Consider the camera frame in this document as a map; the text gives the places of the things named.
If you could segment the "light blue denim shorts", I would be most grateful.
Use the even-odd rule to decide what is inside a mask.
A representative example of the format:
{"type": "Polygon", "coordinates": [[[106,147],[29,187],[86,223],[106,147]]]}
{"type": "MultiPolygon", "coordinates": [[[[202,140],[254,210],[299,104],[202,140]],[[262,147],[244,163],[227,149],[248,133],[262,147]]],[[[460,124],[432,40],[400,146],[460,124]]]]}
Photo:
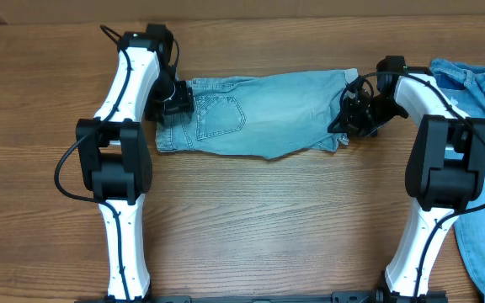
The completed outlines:
{"type": "Polygon", "coordinates": [[[349,139],[328,127],[338,116],[341,93],[357,76],[351,68],[194,78],[187,82],[194,113],[170,115],[158,125],[157,149],[266,159],[303,149],[335,152],[349,139]]]}

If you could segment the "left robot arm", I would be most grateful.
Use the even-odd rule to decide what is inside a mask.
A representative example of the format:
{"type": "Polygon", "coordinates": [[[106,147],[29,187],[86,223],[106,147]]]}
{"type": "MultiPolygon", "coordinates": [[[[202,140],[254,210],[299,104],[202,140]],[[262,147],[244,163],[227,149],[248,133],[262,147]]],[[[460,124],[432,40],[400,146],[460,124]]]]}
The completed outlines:
{"type": "Polygon", "coordinates": [[[120,35],[101,28],[116,44],[118,67],[104,103],[91,119],[77,122],[77,151],[84,186],[103,216],[109,249],[106,302],[152,301],[142,214],[152,185],[152,159],[144,120],[163,123],[195,106],[178,80],[179,47],[163,24],[120,35]]]}

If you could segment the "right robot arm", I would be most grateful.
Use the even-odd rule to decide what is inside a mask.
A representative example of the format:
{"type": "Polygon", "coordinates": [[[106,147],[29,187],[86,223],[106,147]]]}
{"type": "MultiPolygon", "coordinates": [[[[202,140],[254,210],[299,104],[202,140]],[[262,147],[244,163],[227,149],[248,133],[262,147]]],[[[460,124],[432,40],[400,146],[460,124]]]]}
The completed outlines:
{"type": "Polygon", "coordinates": [[[386,56],[374,72],[346,84],[328,132],[373,136],[396,116],[418,128],[405,171],[408,221],[376,289],[336,291],[334,302],[448,300],[444,291],[429,290],[429,276],[450,228],[482,193],[485,119],[459,110],[427,67],[386,56]]]}

